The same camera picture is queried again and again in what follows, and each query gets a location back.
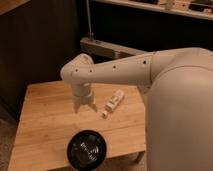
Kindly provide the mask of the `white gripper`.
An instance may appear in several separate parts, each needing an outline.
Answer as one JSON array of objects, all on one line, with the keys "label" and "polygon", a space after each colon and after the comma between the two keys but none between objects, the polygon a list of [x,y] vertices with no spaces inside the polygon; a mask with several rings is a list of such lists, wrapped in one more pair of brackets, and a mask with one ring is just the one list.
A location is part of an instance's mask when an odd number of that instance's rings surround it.
[{"label": "white gripper", "polygon": [[94,104],[94,93],[90,83],[78,84],[72,86],[74,112],[77,114],[81,105],[89,105],[95,112],[98,111]]}]

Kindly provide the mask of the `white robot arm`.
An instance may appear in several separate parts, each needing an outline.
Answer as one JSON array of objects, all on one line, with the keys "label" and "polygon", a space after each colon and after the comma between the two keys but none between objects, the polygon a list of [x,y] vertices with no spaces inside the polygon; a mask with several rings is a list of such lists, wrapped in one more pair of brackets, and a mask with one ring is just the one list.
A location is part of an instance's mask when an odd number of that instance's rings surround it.
[{"label": "white robot arm", "polygon": [[135,85],[146,98],[147,171],[213,171],[213,51],[191,47],[95,64],[80,54],[60,71],[76,107],[93,83]]}]

